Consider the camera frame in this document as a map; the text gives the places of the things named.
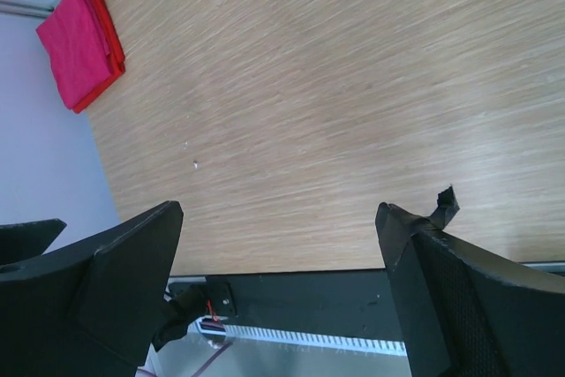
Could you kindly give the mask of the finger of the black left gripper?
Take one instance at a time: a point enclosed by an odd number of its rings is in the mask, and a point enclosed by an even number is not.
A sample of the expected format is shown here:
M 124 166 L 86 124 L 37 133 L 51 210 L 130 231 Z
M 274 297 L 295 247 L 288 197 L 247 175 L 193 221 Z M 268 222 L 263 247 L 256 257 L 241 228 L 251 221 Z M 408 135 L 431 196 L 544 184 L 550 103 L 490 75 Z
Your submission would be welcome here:
M 16 263 L 43 254 L 65 229 L 60 219 L 2 224 L 0 227 L 0 261 Z

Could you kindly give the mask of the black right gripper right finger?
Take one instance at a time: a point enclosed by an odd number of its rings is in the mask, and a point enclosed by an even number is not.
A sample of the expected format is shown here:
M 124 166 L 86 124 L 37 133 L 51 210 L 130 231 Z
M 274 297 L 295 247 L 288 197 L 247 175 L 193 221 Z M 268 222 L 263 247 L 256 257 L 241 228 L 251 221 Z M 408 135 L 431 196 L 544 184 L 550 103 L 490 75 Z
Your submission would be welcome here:
M 516 263 L 447 233 L 459 205 L 428 216 L 381 203 L 375 217 L 411 373 L 561 376 L 564 266 Z

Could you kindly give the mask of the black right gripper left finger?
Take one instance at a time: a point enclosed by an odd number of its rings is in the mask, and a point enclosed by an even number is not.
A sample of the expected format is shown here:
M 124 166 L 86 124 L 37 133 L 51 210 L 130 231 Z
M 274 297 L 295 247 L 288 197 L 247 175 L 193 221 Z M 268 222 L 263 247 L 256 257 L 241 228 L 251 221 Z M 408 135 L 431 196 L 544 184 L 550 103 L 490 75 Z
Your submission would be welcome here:
M 1 264 L 4 376 L 133 376 L 176 254 L 175 201 L 56 250 Z

